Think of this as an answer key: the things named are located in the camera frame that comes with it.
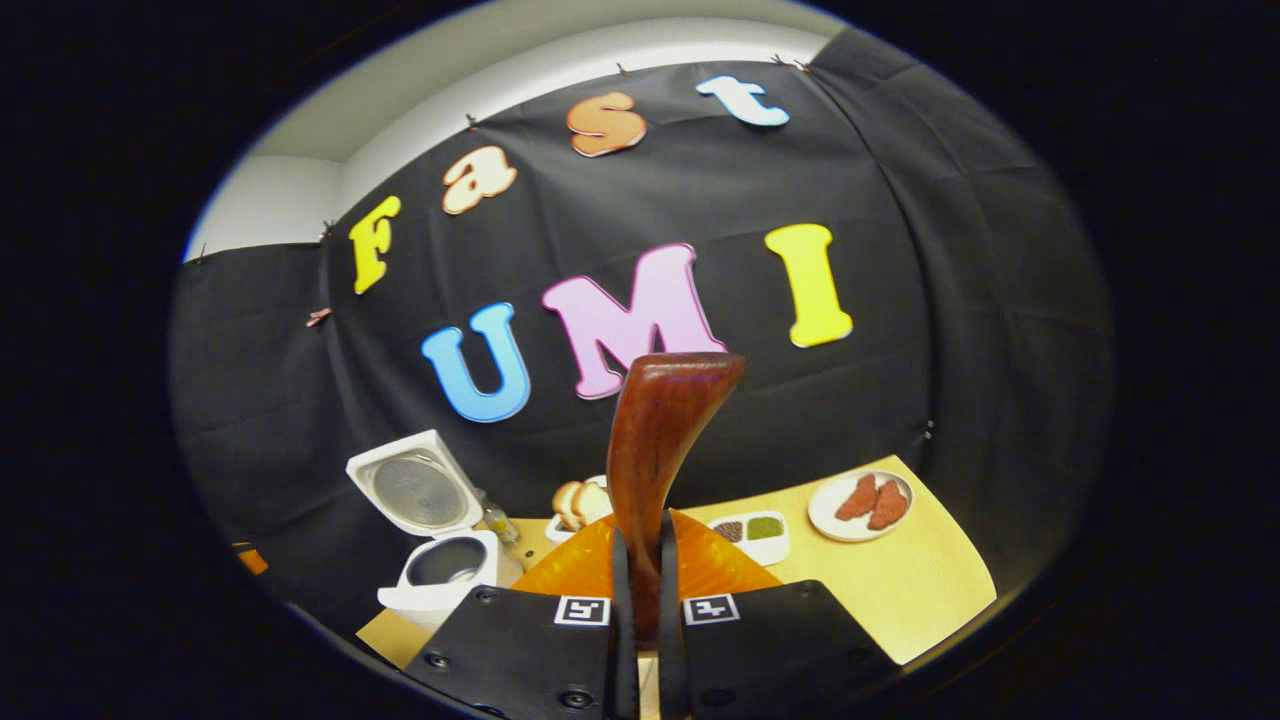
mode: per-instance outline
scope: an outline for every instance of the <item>metal inner lid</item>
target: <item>metal inner lid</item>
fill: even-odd
[[[462,488],[420,455],[383,462],[374,471],[374,492],[401,519],[426,528],[454,525],[467,510]]]

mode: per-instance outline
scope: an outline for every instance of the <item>tabletop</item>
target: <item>tabletop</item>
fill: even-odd
[[[760,510],[781,512],[791,536],[786,559],[768,566],[782,583],[820,580],[850,615],[899,665],[938,644],[996,600],[991,573],[977,548],[929,488],[897,456],[840,473],[882,470],[911,484],[910,512],[882,537],[841,542],[809,520],[809,498],[829,478],[785,489],[678,509],[705,524]],[[512,518],[520,541],[507,552],[527,571],[554,547],[549,518]],[[356,635],[397,667],[404,667],[430,639],[426,630],[383,610]],[[655,702],[652,653],[640,657],[641,700]]]

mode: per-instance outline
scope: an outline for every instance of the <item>black cloth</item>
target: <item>black cloth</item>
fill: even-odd
[[[764,102],[790,122],[751,127],[694,90],[717,74],[762,85]],[[582,158],[564,114],[608,91],[635,99],[648,135]],[[518,177],[447,215],[444,172],[485,145],[500,146]],[[402,210],[390,220],[387,275],[357,296],[347,234],[388,195]],[[854,318],[849,337],[810,348],[788,340],[787,275],[764,246],[765,233],[796,223],[831,229],[836,288]],[[1089,241],[1009,129],[852,29],[808,73],[698,63],[547,94],[404,165],[320,246],[188,263],[172,384],[210,514],[233,539],[257,542],[271,564],[264,579],[274,574],[278,592],[326,623],[351,598],[372,602],[412,544],[347,478],[357,452],[434,428],[511,515],[549,515],[561,483],[604,471],[616,397],[575,395],[576,361],[541,293],[588,275],[626,306],[636,259],[671,242],[696,250],[692,278],[712,333],[748,359],[685,461],[672,506],[897,454],[974,541],[1002,593],[1029,582],[1080,523],[1111,389],[1110,320]],[[483,424],[453,411],[420,346],[443,327],[462,329],[472,378],[492,391],[497,369],[468,319],[494,302],[515,309],[532,392],[512,418]],[[333,315],[306,328],[325,306]]]

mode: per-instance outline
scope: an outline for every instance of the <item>pink letter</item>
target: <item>pink letter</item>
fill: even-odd
[[[694,287],[694,259],[685,243],[662,245],[636,260],[631,309],[626,310],[585,275],[553,284],[543,306],[559,313],[582,379],[577,395],[599,400],[622,389],[622,375],[604,364],[600,348],[623,366],[653,352],[654,331],[666,352],[726,352],[712,337]]]

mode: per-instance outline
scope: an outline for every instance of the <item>letter u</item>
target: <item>letter u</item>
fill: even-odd
[[[529,370],[520,356],[516,337],[511,334],[511,319],[516,315],[509,302],[481,307],[471,315],[471,329],[483,334],[489,343],[494,364],[502,375],[498,391],[486,395],[476,389],[471,373],[462,360],[462,331],[448,327],[422,341],[422,356],[435,366],[440,387],[449,405],[467,420],[497,423],[520,413],[529,402]]]

